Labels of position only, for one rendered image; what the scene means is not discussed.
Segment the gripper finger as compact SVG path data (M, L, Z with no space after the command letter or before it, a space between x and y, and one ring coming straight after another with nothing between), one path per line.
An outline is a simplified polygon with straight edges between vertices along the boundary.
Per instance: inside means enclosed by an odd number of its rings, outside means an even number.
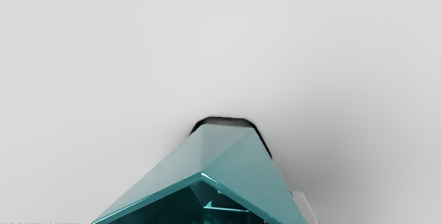
M304 193L300 191L292 191L291 192L293 199L298 205L303 217L307 221L307 224L319 224L306 196Z

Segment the teal faceted mug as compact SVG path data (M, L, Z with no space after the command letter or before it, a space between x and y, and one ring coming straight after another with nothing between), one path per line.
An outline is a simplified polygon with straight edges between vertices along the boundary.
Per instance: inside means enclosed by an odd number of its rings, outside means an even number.
M92 224L308 224L257 133L204 124Z

